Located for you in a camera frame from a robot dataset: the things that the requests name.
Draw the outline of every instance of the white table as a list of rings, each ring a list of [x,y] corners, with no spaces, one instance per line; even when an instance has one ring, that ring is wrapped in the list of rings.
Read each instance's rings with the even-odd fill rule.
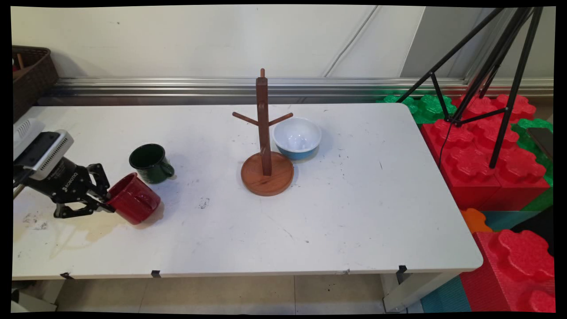
[[[54,219],[55,204],[26,188],[14,200],[12,279],[425,273],[388,292],[390,311],[481,266],[404,105],[270,105],[271,119],[293,112],[323,131],[315,156],[295,162],[290,188],[272,197],[242,184],[258,131],[233,111],[256,118],[250,105],[30,109],[21,120],[67,130],[75,143],[66,157],[101,163],[111,184],[151,142],[176,178],[150,186],[164,206],[139,226],[106,212]]]

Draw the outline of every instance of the wooden mug tree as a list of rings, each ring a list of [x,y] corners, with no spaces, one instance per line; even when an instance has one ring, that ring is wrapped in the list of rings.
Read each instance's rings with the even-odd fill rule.
[[[242,182],[251,192],[261,196],[273,196],[283,192],[293,179],[293,164],[280,153],[270,149],[269,127],[293,116],[293,113],[270,121],[268,118],[268,79],[264,77],[264,69],[256,78],[256,108],[258,121],[242,114],[232,115],[258,126],[260,136],[260,152],[250,156],[240,170]]]

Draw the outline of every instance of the green mug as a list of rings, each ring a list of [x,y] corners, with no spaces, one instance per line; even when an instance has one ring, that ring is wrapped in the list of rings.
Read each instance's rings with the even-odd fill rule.
[[[138,171],[148,184],[158,184],[175,174],[173,166],[166,159],[166,150],[158,144],[146,144],[130,154],[130,166]]]

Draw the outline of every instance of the blue bowl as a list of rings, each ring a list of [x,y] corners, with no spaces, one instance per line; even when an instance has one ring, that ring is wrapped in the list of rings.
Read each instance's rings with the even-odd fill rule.
[[[309,157],[311,154],[313,154],[313,152],[316,150],[317,148],[314,148],[312,150],[308,150],[307,152],[301,152],[301,153],[296,153],[296,152],[290,152],[287,151],[285,149],[282,149],[281,147],[278,146],[278,150],[280,150],[280,153],[282,153],[285,157],[291,159],[292,161],[295,160],[302,160],[304,158]]]
[[[302,117],[292,117],[275,125],[273,139],[280,153],[291,160],[309,157],[321,142],[321,129]]]

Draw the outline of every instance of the wicker basket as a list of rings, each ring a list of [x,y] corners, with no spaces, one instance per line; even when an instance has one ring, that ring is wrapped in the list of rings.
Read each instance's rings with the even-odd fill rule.
[[[13,83],[14,123],[59,79],[49,49],[13,45],[12,58],[21,69],[18,53],[22,55],[24,66],[30,68]]]

